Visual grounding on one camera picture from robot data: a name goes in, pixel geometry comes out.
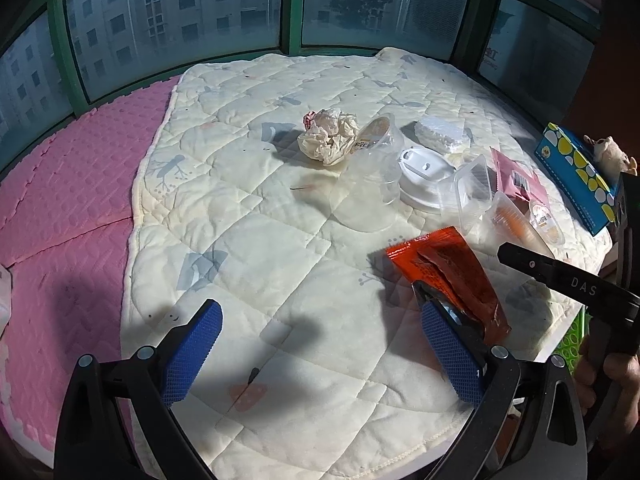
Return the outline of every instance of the green basket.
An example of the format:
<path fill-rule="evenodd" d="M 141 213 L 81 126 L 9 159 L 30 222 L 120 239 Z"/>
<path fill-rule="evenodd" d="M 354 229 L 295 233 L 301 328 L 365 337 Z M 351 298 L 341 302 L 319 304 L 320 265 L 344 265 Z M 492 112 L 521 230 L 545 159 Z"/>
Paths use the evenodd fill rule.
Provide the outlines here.
<path fill-rule="evenodd" d="M 564 334 L 562 341 L 554 352 L 564 357 L 571 372 L 574 371 L 575 365 L 578 362 L 578 348 L 580 348 L 580 342 L 585 333 L 585 316 L 584 307 L 582 307 L 578 316 L 576 316 L 574 322 L 571 324 L 571 328 Z"/>

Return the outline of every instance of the plastic packaging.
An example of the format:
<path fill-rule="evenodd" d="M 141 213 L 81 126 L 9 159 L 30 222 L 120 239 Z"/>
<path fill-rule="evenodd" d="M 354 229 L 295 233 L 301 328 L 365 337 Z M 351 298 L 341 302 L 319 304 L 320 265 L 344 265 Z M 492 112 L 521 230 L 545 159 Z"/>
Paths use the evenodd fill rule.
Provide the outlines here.
<path fill-rule="evenodd" d="M 303 118 L 305 132 L 298 136 L 300 151 L 323 166 L 344 160 L 358 135 L 356 116 L 343 114 L 340 108 L 309 112 Z"/>
<path fill-rule="evenodd" d="M 503 192 L 497 191 L 491 209 L 482 218 L 486 243 L 497 252 L 504 242 L 511 242 L 538 254 L 555 258 L 544 240 L 516 205 Z"/>
<path fill-rule="evenodd" d="M 540 202 L 532 201 L 529 202 L 529 213 L 529 223 L 547 244 L 556 247 L 564 245 L 564 233 L 551 214 L 551 209 Z"/>
<path fill-rule="evenodd" d="M 415 136 L 427 148 L 440 153 L 458 153 L 471 145 L 468 128 L 461 128 L 433 115 L 424 115 L 414 126 Z"/>
<path fill-rule="evenodd" d="M 331 210 L 348 228 L 380 231 L 396 221 L 400 196 L 398 154 L 403 141 L 393 115 L 369 122 L 357 144 L 329 197 Z"/>
<path fill-rule="evenodd" d="M 440 215 L 445 224 L 468 234 L 492 204 L 493 194 L 484 155 L 461 166 L 438 183 Z"/>
<path fill-rule="evenodd" d="M 482 265 L 455 228 L 403 242 L 386 254 L 410 282 L 423 280 L 437 288 L 460 314 L 481 324 L 487 345 L 498 344 L 511 331 Z"/>
<path fill-rule="evenodd" d="M 491 148 L 491 155 L 497 174 L 498 191 L 512 200 L 524 200 L 524 202 L 535 200 L 549 207 L 546 189 L 532 168 L 511 160 L 493 148 Z"/>
<path fill-rule="evenodd" d="M 11 274 L 0 266 L 0 335 L 11 317 Z"/>
<path fill-rule="evenodd" d="M 421 211 L 434 212 L 440 202 L 438 183 L 456 171 L 441 155 L 417 146 L 400 153 L 398 159 L 400 177 L 400 200 Z"/>

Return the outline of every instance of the pink foam mat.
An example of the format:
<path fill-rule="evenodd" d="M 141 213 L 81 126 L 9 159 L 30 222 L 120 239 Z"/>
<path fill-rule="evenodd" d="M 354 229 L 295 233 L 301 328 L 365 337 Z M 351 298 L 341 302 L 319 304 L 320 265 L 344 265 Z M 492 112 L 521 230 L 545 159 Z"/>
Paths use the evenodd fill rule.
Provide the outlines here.
<path fill-rule="evenodd" d="M 2 336 L 11 394 L 0 418 L 47 450 L 76 359 L 120 358 L 131 185 L 176 82 L 85 114 L 0 184 L 0 264 L 14 280 Z"/>

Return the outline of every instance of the plush toy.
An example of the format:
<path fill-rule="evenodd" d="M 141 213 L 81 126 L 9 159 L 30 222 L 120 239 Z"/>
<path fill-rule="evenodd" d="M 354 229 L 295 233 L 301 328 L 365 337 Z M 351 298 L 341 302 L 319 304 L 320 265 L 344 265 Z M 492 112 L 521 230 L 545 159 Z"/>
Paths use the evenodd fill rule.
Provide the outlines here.
<path fill-rule="evenodd" d="M 593 160 L 610 184 L 618 183 L 620 173 L 638 174 L 636 160 L 626 156 L 612 137 L 593 140 L 584 136 L 584 142 L 593 148 Z"/>

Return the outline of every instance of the blue gripper pad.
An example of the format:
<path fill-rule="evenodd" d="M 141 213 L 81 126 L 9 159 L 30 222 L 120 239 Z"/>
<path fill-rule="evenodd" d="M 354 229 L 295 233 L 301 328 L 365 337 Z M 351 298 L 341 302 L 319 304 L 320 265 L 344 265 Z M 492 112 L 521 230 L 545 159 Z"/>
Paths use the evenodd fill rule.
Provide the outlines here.
<path fill-rule="evenodd" d="M 222 330 L 222 309 L 209 300 L 204 313 L 195 323 L 189 323 L 189 331 L 178 345 L 171 360 L 164 368 L 160 393 L 162 402 L 170 407 L 183 400 L 209 355 L 213 343 Z"/>
<path fill-rule="evenodd" d="M 442 314 L 433 301 L 427 301 L 422 306 L 420 322 L 424 335 L 427 336 L 458 397 L 475 408 L 478 407 L 484 395 L 484 388 L 476 360 L 447 321 L 442 319 Z"/>

